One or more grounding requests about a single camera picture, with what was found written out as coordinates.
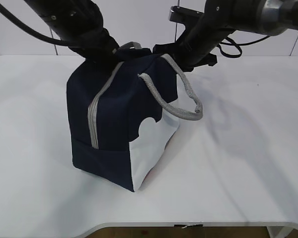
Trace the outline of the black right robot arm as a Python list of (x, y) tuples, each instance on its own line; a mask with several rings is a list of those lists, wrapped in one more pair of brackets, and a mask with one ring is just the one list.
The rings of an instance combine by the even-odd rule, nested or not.
[(217, 63), (211, 54), (223, 40), (240, 49), (229, 35), (235, 31), (252, 32), (266, 37), (287, 29), (298, 30), (298, 0), (208, 0), (203, 12), (173, 6), (169, 20), (184, 25), (174, 42), (155, 45), (155, 54), (169, 54), (184, 72)]

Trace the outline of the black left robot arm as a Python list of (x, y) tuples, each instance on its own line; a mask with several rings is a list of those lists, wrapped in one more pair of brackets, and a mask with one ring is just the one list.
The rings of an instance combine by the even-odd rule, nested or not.
[(91, 0), (27, 0), (27, 5), (63, 41), (76, 42), (70, 50), (100, 64), (112, 68), (119, 62), (115, 52), (118, 43), (103, 26), (103, 16), (97, 4)]

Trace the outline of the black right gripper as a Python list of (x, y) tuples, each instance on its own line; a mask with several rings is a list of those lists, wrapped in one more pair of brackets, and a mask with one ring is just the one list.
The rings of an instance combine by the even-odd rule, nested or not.
[(217, 56), (211, 54), (217, 45), (216, 37), (206, 37), (192, 46), (181, 41), (162, 45), (156, 44), (153, 53), (169, 54), (184, 72), (192, 72), (196, 67), (217, 64)]

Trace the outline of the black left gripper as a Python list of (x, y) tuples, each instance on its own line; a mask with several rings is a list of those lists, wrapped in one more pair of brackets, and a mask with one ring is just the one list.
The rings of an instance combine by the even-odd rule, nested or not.
[(76, 41), (79, 47), (69, 49), (87, 60), (99, 63), (105, 68), (114, 68), (120, 61), (115, 56), (120, 46), (106, 28), (88, 31), (78, 36)]

